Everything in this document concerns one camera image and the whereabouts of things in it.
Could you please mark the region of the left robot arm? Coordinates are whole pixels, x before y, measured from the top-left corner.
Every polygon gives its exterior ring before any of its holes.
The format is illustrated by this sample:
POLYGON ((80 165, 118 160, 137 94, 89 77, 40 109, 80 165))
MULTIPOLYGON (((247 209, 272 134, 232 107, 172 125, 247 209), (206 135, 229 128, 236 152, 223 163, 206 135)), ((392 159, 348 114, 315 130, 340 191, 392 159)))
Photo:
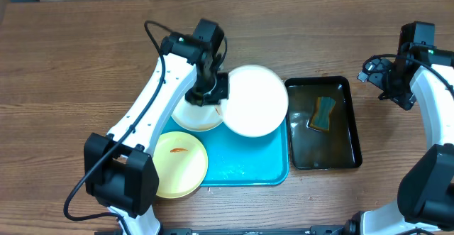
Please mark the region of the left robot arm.
POLYGON ((107 207, 91 219, 115 217, 117 234, 159 234, 152 203, 159 177, 152 160, 157 140, 181 99, 194 106, 217 105, 228 98, 228 75, 218 70, 227 44, 221 27, 201 19, 193 34, 176 31, 153 42, 158 53, 156 68, 125 116, 105 135, 92 133, 84 144, 84 176, 65 200, 63 213, 77 191, 107 207))

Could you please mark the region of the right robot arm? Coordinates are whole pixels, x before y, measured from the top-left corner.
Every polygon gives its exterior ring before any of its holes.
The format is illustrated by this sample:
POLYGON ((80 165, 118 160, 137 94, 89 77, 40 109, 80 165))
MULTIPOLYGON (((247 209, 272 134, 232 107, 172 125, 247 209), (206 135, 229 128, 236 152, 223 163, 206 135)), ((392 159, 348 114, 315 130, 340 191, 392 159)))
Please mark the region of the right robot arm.
POLYGON ((408 111, 418 104, 427 151, 399 184, 397 198, 358 212, 335 234, 434 234, 453 230, 453 52, 434 45, 435 26, 401 27, 396 54, 373 55, 358 79, 408 111))

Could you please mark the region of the green yellow sponge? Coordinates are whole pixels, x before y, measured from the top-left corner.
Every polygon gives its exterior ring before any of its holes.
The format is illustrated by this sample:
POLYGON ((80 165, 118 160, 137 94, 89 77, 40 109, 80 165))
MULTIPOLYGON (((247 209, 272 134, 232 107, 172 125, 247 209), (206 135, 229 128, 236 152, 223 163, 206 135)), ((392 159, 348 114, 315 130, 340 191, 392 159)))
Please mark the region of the green yellow sponge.
POLYGON ((309 119, 309 128, 316 131, 329 132, 331 113, 336 101, 330 97, 318 97, 315 102, 314 112, 309 119))

